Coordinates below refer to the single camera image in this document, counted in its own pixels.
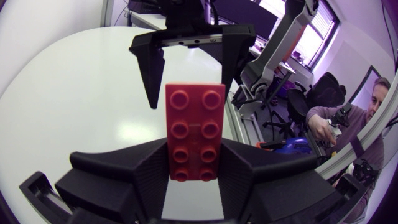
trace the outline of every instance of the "office chair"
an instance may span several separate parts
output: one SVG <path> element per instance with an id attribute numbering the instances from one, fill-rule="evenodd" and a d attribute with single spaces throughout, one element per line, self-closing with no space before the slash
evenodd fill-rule
<path id="1" fill-rule="evenodd" d="M 305 127 L 305 117 L 308 111 L 314 106 L 336 107 L 342 105 L 345 101 L 343 92 L 339 88 L 338 82 L 334 81 L 329 75 L 323 75 L 319 81 L 310 86 L 307 94 L 305 87 L 300 82 L 295 82 L 300 89 L 292 88 L 287 90 L 287 111 L 289 113 L 289 121 L 284 119 L 276 112 L 271 112 L 270 116 L 277 116 L 279 123 L 266 121 L 263 126 L 268 125 L 281 128 L 279 133 L 284 133 L 284 139 L 287 135 L 296 137 L 291 130 L 291 125 L 295 123 L 299 126 L 299 136 L 302 136 Z"/>

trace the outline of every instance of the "man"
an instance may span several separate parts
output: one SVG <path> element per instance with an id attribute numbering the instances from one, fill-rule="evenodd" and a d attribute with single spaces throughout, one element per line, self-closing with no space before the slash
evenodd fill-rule
<path id="1" fill-rule="evenodd" d="M 386 78 L 378 78 L 374 82 L 373 92 L 371 101 L 369 103 L 368 110 L 362 110 L 360 107 L 352 105 L 351 111 L 348 113 L 347 122 L 348 127 L 340 126 L 341 136 L 336 140 L 333 138 L 327 119 L 330 119 L 336 114 L 338 108 L 324 108 L 314 107 L 307 113 L 307 124 L 311 129 L 315 139 L 331 142 L 333 147 L 326 149 L 328 156 L 334 152 L 342 150 L 350 141 L 357 136 L 357 134 L 365 127 L 365 125 L 373 117 L 380 104 L 383 102 L 390 89 L 391 84 Z M 381 170 L 384 162 L 384 145 L 381 135 L 369 146 L 365 153 L 361 156 L 361 159 L 366 159 L 369 164 L 378 166 Z M 368 191 L 364 197 L 359 201 L 357 206 L 348 215 L 345 222 L 351 223 L 355 221 L 361 214 L 368 204 L 369 197 L 374 189 L 374 183 L 369 186 Z"/>

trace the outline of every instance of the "desk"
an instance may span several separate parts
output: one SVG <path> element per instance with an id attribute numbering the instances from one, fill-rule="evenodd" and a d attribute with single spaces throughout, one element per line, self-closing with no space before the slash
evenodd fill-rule
<path id="1" fill-rule="evenodd" d="M 162 30 L 166 29 L 166 17 L 160 14 L 139 14 L 138 12 L 130 11 L 130 20 L 133 24 L 139 27 L 148 29 Z"/>
<path id="2" fill-rule="evenodd" d="M 0 189 L 21 223 L 43 223 L 19 190 L 35 171 L 52 186 L 74 151 L 107 152 L 166 137 L 164 84 L 221 83 L 221 65 L 200 49 L 164 48 L 158 109 L 150 109 L 136 57 L 135 27 L 106 27 L 47 47 L 0 98 Z M 231 131 L 224 115 L 223 137 Z M 223 218 L 217 180 L 170 181 L 163 218 Z"/>

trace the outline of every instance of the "red lego brick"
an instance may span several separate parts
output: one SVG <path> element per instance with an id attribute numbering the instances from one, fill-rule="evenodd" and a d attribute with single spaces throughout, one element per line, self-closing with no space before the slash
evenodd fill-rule
<path id="1" fill-rule="evenodd" d="M 225 86 L 166 85 L 170 178 L 217 178 L 223 130 Z"/>

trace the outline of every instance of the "white wall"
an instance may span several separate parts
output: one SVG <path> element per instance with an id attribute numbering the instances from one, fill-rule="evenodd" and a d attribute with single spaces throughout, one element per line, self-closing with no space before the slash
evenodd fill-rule
<path id="1" fill-rule="evenodd" d="M 114 0 L 113 12 L 111 25 L 112 26 L 126 26 L 127 25 L 127 13 L 123 9 L 127 6 L 126 2 L 123 0 Z"/>
<path id="2" fill-rule="evenodd" d="M 341 84 L 349 87 L 349 99 L 370 65 L 391 82 L 395 75 L 394 59 L 381 1 L 328 2 L 341 20 L 341 25 L 322 62 L 313 71 L 313 83 L 329 71 Z"/>
<path id="3" fill-rule="evenodd" d="M 0 96 L 41 50 L 100 26 L 101 0 L 7 0 L 0 12 Z"/>

